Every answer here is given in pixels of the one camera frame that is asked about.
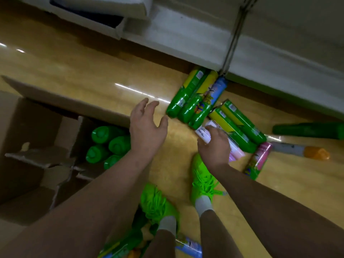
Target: green sneaker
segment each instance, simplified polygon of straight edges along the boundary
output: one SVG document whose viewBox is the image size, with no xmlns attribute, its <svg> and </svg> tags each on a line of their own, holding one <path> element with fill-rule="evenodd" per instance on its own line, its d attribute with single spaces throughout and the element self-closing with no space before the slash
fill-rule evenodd
<svg viewBox="0 0 344 258">
<path fill-rule="evenodd" d="M 191 202 L 195 205 L 195 201 L 202 195 L 207 195 L 210 201 L 213 202 L 214 195 L 225 195 L 226 192 L 215 190 L 215 186 L 219 182 L 216 182 L 214 176 L 208 171 L 205 164 L 197 153 L 192 160 L 192 190 L 191 190 Z"/>
<path fill-rule="evenodd" d="M 157 186 L 147 183 L 141 194 L 141 207 L 146 213 L 146 217 L 152 221 L 152 224 L 159 224 L 161 219 L 166 216 L 174 216 L 177 220 L 177 232 L 179 231 L 179 212 L 162 195 Z"/>
</svg>

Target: wooden floor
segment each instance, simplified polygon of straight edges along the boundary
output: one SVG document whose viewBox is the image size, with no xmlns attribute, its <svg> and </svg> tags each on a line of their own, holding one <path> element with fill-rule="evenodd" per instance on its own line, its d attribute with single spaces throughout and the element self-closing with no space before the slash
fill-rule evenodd
<svg viewBox="0 0 344 258">
<path fill-rule="evenodd" d="M 154 115 L 156 123 L 192 67 L 183 60 L 116 41 L 9 0 L 0 0 L 0 32 L 0 74 L 126 115 L 151 95 L 162 99 Z M 2 79 L 0 90 L 15 93 Z M 238 84 L 229 86 L 220 100 L 226 98 L 266 134 L 278 123 L 331 120 Z M 190 161 L 197 151 L 196 139 L 186 125 L 170 120 L 166 142 L 152 164 L 150 181 L 177 205 L 181 231 L 200 241 L 198 216 L 189 200 Z M 334 160 L 320 162 L 271 153 L 258 182 L 344 228 L 344 144 L 313 138 L 288 141 L 324 146 Z M 232 166 L 242 170 L 248 158 Z M 215 196 L 214 209 L 245 257 L 269 257 L 228 196 Z M 177 257 L 187 256 L 178 251 Z"/>
</svg>

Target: sock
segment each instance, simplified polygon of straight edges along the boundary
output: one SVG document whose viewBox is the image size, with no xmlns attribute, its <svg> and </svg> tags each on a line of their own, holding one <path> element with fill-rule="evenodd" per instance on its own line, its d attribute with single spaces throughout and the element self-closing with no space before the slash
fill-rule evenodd
<svg viewBox="0 0 344 258">
<path fill-rule="evenodd" d="M 195 208 L 199 217 L 207 210 L 214 210 L 210 198 L 206 195 L 201 195 L 196 199 Z"/>
<path fill-rule="evenodd" d="M 166 216 L 161 219 L 157 229 L 170 231 L 175 236 L 177 231 L 177 220 L 173 215 Z"/>
</svg>

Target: cardboard box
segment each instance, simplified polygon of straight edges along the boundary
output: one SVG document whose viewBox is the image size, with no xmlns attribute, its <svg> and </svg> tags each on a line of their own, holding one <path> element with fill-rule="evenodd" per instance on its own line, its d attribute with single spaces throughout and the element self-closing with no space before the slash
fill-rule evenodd
<svg viewBox="0 0 344 258">
<path fill-rule="evenodd" d="M 91 132 L 129 128 L 128 116 L 2 78 L 23 97 L 0 92 L 0 219 L 29 225 L 104 172 L 89 164 Z M 70 169 L 55 190 L 40 186 L 43 170 Z"/>
</svg>

